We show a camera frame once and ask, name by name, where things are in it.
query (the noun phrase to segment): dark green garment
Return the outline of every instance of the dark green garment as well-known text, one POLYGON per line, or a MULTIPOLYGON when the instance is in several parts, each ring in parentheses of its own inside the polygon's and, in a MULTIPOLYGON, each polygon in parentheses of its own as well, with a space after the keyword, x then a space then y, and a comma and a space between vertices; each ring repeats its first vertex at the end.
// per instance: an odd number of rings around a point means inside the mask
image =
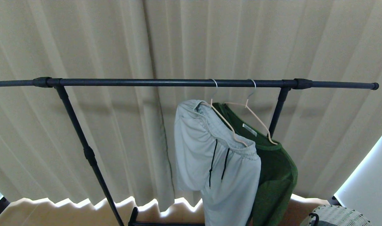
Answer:
POLYGON ((226 104, 215 103, 214 107, 238 135, 255 141, 261 158, 259 186, 252 209, 253 225, 277 226, 297 183, 297 167, 279 142, 274 141, 278 145, 270 143, 265 135, 243 122, 226 104), (257 136, 242 127, 243 123, 257 132, 257 136))

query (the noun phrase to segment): wooden floor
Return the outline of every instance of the wooden floor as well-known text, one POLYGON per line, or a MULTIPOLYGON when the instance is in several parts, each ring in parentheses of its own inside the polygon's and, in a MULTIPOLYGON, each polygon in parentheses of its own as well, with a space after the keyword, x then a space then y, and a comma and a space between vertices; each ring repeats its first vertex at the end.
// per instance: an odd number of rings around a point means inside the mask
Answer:
MULTIPOLYGON (((281 226, 300 225, 300 222, 326 200, 304 199, 293 196, 281 226)), ((127 225, 135 202, 128 199, 118 203, 119 214, 127 225)), ((179 200, 168 211, 160 213, 156 201, 141 207, 137 220, 153 222, 204 222, 203 204, 190 210, 188 203, 179 200)), ((54 204, 48 199, 32 201, 21 199, 12 202, 0 215, 0 226, 117 226, 116 219, 106 200, 96 206, 89 202, 74 204, 69 200, 54 204)))

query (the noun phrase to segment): curtain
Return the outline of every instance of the curtain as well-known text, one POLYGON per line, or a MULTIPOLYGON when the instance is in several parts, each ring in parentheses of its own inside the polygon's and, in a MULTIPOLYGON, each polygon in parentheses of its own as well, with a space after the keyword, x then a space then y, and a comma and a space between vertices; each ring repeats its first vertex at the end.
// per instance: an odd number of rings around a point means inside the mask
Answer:
MULTIPOLYGON (((328 199, 382 135, 382 1, 0 1, 0 80, 41 76, 378 82, 289 92, 274 139, 298 167, 294 193, 328 199)), ((66 89, 115 202, 198 202, 175 186, 174 117, 214 88, 66 89)), ((219 88, 214 101, 251 91, 219 88)), ((250 99, 267 126, 278 93, 250 99)), ((55 90, 0 88, 0 191, 9 201, 104 198, 55 90)))

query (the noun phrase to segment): drawstring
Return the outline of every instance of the drawstring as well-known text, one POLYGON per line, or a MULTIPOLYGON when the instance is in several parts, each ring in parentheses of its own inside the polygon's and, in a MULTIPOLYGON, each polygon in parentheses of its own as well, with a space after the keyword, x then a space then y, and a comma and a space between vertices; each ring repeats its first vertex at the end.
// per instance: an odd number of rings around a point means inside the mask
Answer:
POLYGON ((228 148, 227 149, 227 154, 226 154, 226 159, 224 160, 224 169, 223 169, 223 173, 221 174, 221 179, 223 180, 223 176, 224 176, 224 171, 226 170, 226 163, 227 163, 227 157, 229 156, 229 151, 230 149, 228 148))
POLYGON ((217 139, 216 139, 216 144, 215 144, 214 156, 212 157, 211 169, 209 170, 209 188, 211 187, 211 175, 212 175, 212 168, 214 167, 216 147, 217 147, 217 139))

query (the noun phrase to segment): metal hook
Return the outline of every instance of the metal hook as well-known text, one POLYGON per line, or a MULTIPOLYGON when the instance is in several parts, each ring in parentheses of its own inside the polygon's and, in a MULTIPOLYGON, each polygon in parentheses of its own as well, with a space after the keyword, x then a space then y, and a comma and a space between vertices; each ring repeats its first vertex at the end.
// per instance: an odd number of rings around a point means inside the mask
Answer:
POLYGON ((215 91, 215 93, 213 93, 213 95, 212 95, 212 97, 211 97, 211 105, 212 105, 214 96, 216 95, 216 93, 217 93, 217 91, 218 91, 218 86, 217 86, 217 82, 216 82, 216 80, 214 80, 213 78, 210 78, 210 80, 213 80, 213 81, 215 82, 215 84, 216 84, 216 91, 215 91))
POLYGON ((247 104, 248 104, 248 100, 249 100, 250 97, 255 93, 255 90, 257 90, 257 84, 255 83, 255 81, 252 80, 252 79, 250 79, 250 78, 249 78, 248 80, 251 80, 251 81, 254 83, 255 89, 254 89, 254 91, 253 91, 252 93, 250 93, 250 94, 248 95, 248 97, 247 97, 247 101, 245 102, 245 106, 247 106, 247 104))

